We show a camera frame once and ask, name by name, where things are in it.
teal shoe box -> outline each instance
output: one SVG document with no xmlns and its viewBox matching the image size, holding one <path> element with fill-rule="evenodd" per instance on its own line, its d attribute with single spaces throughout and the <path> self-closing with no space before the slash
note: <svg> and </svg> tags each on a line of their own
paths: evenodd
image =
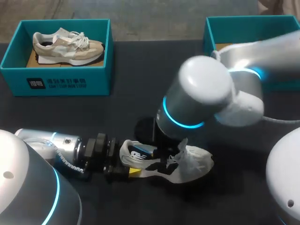
<svg viewBox="0 0 300 225">
<path fill-rule="evenodd" d="M 84 32 L 105 44 L 103 66 L 26 68 L 35 32 L 53 34 L 60 27 Z M 20 21 L 0 65 L 14 96 L 109 95 L 113 66 L 113 37 L 109 19 Z"/>
<path fill-rule="evenodd" d="M 207 17 L 203 50 L 211 56 L 216 44 L 237 44 L 266 40 L 300 29 L 292 15 L 216 16 Z M 300 90 L 300 81 L 263 84 L 264 89 Z"/>
</svg>

logo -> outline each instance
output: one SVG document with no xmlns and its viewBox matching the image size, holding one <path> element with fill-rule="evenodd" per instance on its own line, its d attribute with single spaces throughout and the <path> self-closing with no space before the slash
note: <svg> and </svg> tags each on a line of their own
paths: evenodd
<svg viewBox="0 0 300 225">
<path fill-rule="evenodd" d="M 141 155 L 140 153 L 136 152 L 136 151 L 132 151 L 131 156 L 140 160 L 145 159 L 147 156 L 146 155 Z"/>
<path fill-rule="evenodd" d="M 27 78 L 26 80 L 31 89 L 46 89 L 42 78 Z"/>
</svg>

shoe lace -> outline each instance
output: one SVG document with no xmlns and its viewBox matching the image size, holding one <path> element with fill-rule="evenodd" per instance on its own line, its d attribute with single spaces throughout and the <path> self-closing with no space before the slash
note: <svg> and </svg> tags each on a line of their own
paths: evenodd
<svg viewBox="0 0 300 225">
<path fill-rule="evenodd" d="M 199 162 L 193 157 L 186 148 L 182 149 L 177 155 L 169 156 L 167 159 L 167 167 L 169 164 L 178 163 L 182 170 L 191 171 L 197 169 L 201 171 L 205 166 L 200 166 Z"/>
<path fill-rule="evenodd" d="M 75 44 L 76 46 L 75 49 L 77 48 L 83 49 L 89 47 L 89 39 L 84 35 L 83 32 L 78 33 L 72 31 L 71 33 L 76 34 L 76 36 L 71 39 L 71 42 L 68 43 L 68 45 Z"/>
</svg>

shoe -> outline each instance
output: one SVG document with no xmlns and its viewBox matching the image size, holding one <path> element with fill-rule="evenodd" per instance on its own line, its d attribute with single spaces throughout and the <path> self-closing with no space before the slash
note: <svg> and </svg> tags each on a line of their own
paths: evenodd
<svg viewBox="0 0 300 225">
<path fill-rule="evenodd" d="M 156 147 L 126 140 L 120 159 L 124 166 L 140 169 L 135 177 L 160 176 L 171 183 L 186 183 L 206 175 L 214 165 L 208 151 L 186 144 L 187 139 L 179 144 L 175 156 L 155 158 Z"/>
<path fill-rule="evenodd" d="M 69 32 L 60 28 L 54 34 L 34 33 L 33 48 L 40 64 L 70 63 L 82 66 L 97 60 L 105 45 L 89 40 L 83 32 Z"/>
</svg>

beige sneaker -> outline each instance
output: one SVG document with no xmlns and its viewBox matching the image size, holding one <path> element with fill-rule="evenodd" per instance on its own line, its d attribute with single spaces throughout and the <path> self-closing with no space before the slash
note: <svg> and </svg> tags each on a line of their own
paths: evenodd
<svg viewBox="0 0 300 225">
<path fill-rule="evenodd" d="M 60 28 L 50 35 L 34 33 L 33 48 L 41 64 L 66 62 L 81 66 L 98 59 L 103 54 L 105 45 L 89 40 L 83 32 L 69 32 Z"/>
</svg>

